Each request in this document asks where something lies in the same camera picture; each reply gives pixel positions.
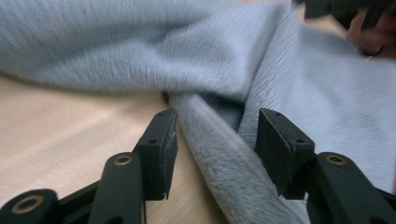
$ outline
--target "gray fabric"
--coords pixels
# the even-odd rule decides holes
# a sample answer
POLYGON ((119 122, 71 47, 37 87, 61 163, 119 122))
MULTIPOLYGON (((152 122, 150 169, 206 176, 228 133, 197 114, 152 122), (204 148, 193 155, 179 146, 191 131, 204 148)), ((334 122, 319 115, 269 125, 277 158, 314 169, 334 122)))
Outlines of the gray fabric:
POLYGON ((305 223, 253 151, 261 107, 394 189, 396 65, 302 26, 288 5, 0 0, 0 69, 79 91, 167 91, 232 223, 305 223))

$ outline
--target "screw hole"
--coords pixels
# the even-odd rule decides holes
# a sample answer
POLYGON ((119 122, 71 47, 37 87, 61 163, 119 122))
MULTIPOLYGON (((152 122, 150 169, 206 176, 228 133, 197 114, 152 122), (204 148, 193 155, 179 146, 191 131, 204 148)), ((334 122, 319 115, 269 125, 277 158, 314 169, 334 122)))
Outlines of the screw hole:
POLYGON ((114 164, 116 165, 126 165, 133 160, 130 156, 119 156, 114 160, 114 164))
POLYGON ((337 155, 327 155, 326 160, 336 165, 346 165, 347 160, 337 155))
POLYGON ((41 195, 31 195, 17 202, 11 209, 13 214, 25 214, 35 210, 44 201, 41 195))
POLYGON ((370 223, 371 224, 388 224, 387 221, 380 217, 370 217, 370 223))
POLYGON ((122 217, 111 217, 106 224, 122 224, 123 218, 122 217))

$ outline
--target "light wood surface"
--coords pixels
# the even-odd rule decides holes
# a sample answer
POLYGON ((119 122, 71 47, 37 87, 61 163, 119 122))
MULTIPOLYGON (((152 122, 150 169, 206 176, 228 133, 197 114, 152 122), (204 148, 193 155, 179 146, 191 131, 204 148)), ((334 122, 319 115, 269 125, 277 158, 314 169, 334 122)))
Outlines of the light wood surface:
MULTIPOLYGON (((167 108, 159 92, 93 95, 0 77, 0 206, 30 189, 54 189, 62 198, 98 180, 106 160, 132 151, 167 108)), ((177 134, 170 198, 147 202, 148 224, 227 223, 177 134)))

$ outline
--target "gray fleece blanket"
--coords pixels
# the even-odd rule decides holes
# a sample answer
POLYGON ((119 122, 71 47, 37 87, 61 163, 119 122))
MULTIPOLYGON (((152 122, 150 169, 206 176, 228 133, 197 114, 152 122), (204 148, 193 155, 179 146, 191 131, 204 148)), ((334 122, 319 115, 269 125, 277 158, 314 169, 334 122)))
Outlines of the gray fleece blanket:
POLYGON ((0 0, 0 70, 78 91, 166 91, 232 223, 305 223, 253 151, 259 108, 392 192, 396 62, 365 60, 290 5, 218 0, 0 0))

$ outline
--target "fuzzy texture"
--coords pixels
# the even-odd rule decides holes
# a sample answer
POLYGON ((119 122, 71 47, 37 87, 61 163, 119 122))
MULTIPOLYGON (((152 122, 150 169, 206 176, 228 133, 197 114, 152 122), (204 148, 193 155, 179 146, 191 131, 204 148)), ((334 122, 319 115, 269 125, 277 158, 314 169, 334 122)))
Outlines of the fuzzy texture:
POLYGON ((232 223, 305 223, 253 151, 258 114, 285 114, 394 190, 396 65, 302 26, 278 2, 0 0, 0 69, 79 91, 167 91, 232 223))

